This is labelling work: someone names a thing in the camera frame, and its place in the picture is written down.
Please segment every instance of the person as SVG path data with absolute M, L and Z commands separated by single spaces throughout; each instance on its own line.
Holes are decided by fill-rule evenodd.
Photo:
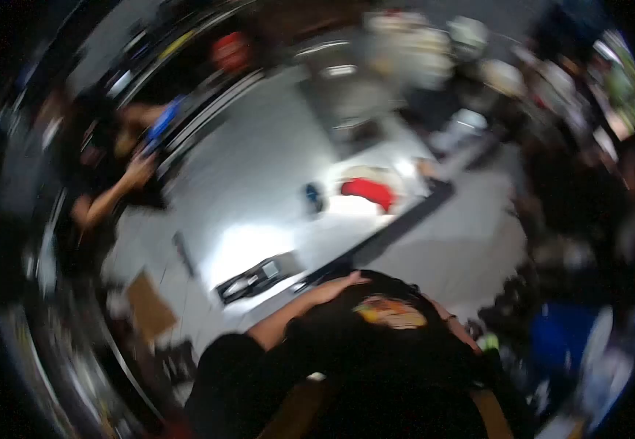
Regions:
M 68 106 L 61 130 L 61 179 L 67 190 L 58 224 L 65 271 L 97 273 L 115 240 L 114 210 L 129 204 L 163 208 L 159 183 L 152 179 L 155 154 L 138 154 L 138 134 L 151 127 L 167 105 L 132 103 L 117 109 L 89 90 Z
M 356 271 L 217 338 L 185 410 L 199 438 L 531 438 L 493 352 L 417 287 Z
M 151 179 L 155 155 L 134 154 L 137 133 L 151 127 L 166 106 L 134 103 L 118 110 L 107 98 L 87 93 L 74 107 L 78 120 L 72 141 L 80 140 L 73 161 L 69 158 L 65 184 L 72 200 L 69 214 L 81 230 L 90 230 L 121 198 Z

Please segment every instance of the floor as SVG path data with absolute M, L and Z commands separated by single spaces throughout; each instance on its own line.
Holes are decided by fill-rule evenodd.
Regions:
M 548 0 L 414 1 L 435 25 L 456 15 L 478 18 L 491 30 L 489 56 L 507 59 L 508 48 L 523 35 Z M 406 282 L 457 314 L 462 322 L 492 302 L 504 278 L 524 254 L 525 237 L 517 220 L 506 213 L 513 179 L 513 150 L 504 147 L 487 166 L 454 179 L 455 196 L 416 228 L 395 242 L 367 268 Z M 104 275 L 130 282 L 149 258 L 168 260 L 164 270 L 149 273 L 160 294 L 179 316 L 179 323 L 160 344 L 190 338 L 200 354 L 219 334 L 245 330 L 241 320 L 223 316 L 219 300 L 199 291 L 173 250 L 149 252 L 139 246 L 140 234 L 154 233 L 154 214 L 128 211 L 118 226 L 118 241 L 104 264 Z

